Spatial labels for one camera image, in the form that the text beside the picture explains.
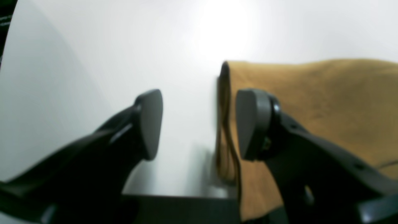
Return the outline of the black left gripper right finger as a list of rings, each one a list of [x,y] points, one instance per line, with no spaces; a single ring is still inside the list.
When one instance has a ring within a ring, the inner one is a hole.
[[[290,224],[396,224],[397,182],[308,132],[261,89],[236,95],[241,158],[263,161]]]

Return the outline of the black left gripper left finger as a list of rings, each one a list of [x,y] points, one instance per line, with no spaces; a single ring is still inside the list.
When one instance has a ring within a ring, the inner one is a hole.
[[[163,117],[159,89],[93,133],[1,184],[1,212],[40,224],[108,224],[131,171],[158,152]]]

